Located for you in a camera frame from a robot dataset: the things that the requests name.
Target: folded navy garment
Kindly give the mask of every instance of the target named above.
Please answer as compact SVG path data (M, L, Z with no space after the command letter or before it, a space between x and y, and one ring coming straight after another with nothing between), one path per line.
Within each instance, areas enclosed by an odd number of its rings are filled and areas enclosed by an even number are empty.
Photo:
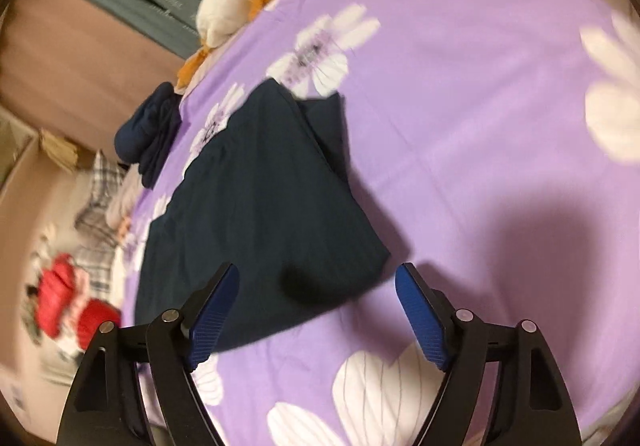
M388 251L347 181L342 99L296 101L259 85L187 169L150 226L136 324L180 307L220 264L240 291L216 351L255 342L356 298Z
M169 82L159 84L116 133L118 157L129 165L140 163L138 169L145 188L156 184L182 123L180 98Z

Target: red toy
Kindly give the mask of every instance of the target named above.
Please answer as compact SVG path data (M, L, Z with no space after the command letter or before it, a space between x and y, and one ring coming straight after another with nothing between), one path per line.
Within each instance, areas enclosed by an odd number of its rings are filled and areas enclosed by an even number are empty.
M78 346L82 350L86 350L95 331L105 321L112 321L119 326L120 312L108 303L92 298L78 320Z
M60 317L74 297L76 281L70 258L63 253L55 258L51 269L42 271L35 317L38 327L50 338L60 334Z

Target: metal pivot screw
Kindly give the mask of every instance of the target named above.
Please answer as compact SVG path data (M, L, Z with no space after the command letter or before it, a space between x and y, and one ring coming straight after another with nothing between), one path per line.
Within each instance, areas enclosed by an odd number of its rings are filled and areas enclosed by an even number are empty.
M538 330L538 326L531 320L524 320L521 325L524 330L530 333L534 333Z
M172 321L176 321L179 315L180 313L175 309L169 309L168 311L164 311L162 313L162 321L171 323Z
M460 321L471 321L474 318L474 314L469 309L458 309L456 311L456 318Z
M113 322L112 321L103 321L100 324L100 327L98 327L98 329L100 330L100 332L102 334L107 334L109 332L111 332L114 328Z

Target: plaid fabric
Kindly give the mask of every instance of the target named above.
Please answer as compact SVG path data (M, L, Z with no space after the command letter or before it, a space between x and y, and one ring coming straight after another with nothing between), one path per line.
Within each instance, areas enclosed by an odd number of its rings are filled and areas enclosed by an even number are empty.
M74 265L89 274L92 298L109 301L111 294L111 265L115 249L103 243L93 248L80 247L74 254Z
M108 226L105 213L123 178L124 171L118 165L108 162L100 150L96 152L89 204L80 210L74 224L89 242L107 243L112 247L118 244L116 232Z

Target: purple bedsheet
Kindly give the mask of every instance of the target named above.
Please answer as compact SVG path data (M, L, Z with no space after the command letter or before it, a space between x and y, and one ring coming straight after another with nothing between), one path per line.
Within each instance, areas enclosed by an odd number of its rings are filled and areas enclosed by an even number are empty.
M300 97L337 88L390 267L433 263L456 307L537 322L585 429L640 378L640 175L598 124L616 87L638 97L638 40L600 0L278 0L181 106L134 214L125 323L150 220L246 95L267 74ZM195 378L230 446L409 444L440 382L391 283Z

